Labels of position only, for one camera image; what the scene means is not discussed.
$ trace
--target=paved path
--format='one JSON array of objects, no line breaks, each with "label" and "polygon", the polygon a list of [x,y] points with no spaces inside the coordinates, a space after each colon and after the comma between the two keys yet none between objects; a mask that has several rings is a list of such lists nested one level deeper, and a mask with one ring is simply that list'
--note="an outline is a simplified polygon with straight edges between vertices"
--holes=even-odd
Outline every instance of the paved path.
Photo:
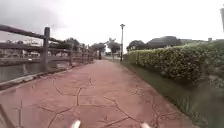
[{"label": "paved path", "polygon": [[18,128],[193,128],[151,86],[119,64],[101,60],[0,92]]}]

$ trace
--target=stone paving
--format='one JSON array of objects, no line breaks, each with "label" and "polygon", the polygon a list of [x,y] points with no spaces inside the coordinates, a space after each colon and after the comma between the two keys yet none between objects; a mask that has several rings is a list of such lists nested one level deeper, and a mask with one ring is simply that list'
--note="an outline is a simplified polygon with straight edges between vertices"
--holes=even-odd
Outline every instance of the stone paving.
[{"label": "stone paving", "polygon": [[18,128],[195,128],[175,106],[125,67],[107,60],[0,92]]}]

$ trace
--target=lamp post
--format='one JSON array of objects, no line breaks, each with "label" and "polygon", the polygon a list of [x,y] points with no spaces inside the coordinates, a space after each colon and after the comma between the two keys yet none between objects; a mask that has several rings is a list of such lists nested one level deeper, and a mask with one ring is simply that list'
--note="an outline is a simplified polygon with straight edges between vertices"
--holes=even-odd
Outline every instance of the lamp post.
[{"label": "lamp post", "polygon": [[124,24],[121,24],[121,29],[122,29],[122,36],[121,36],[121,58],[120,58],[120,62],[122,63],[123,61],[123,29],[124,29]]},{"label": "lamp post", "polygon": [[224,8],[221,8],[221,16],[222,16],[222,25],[223,25],[223,30],[224,30]]}]

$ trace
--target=wooden fence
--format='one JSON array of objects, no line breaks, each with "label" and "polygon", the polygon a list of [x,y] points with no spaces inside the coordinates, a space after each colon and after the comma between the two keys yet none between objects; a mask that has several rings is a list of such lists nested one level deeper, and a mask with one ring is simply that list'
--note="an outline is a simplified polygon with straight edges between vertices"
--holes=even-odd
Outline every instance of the wooden fence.
[{"label": "wooden fence", "polygon": [[[0,66],[10,66],[10,65],[20,65],[26,63],[41,63],[42,71],[47,72],[49,70],[49,62],[51,61],[67,61],[72,66],[73,61],[78,61],[80,63],[89,63],[93,61],[93,52],[90,49],[85,48],[84,46],[76,46],[78,50],[74,50],[72,42],[69,42],[69,49],[55,49],[49,48],[49,41],[57,43],[65,43],[64,41],[57,40],[50,37],[50,28],[46,27],[44,29],[44,35],[36,34],[33,32],[0,25],[0,31],[34,37],[38,39],[43,39],[43,46],[28,46],[26,44],[14,44],[14,43],[0,43],[0,49],[14,49],[14,50],[33,50],[40,53],[39,58],[28,59],[28,58],[0,58]],[[58,56],[49,56],[49,53],[65,53],[68,56],[58,57]]]}]

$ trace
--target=hedge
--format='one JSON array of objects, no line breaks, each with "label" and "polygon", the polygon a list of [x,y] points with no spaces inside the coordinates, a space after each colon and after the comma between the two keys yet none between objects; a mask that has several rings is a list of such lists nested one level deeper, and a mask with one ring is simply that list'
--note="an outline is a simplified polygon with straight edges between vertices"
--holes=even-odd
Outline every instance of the hedge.
[{"label": "hedge", "polygon": [[206,66],[217,63],[222,65],[223,55],[224,41],[220,40],[206,44],[131,51],[127,59],[132,64],[153,69],[165,77],[186,83],[209,72]]}]

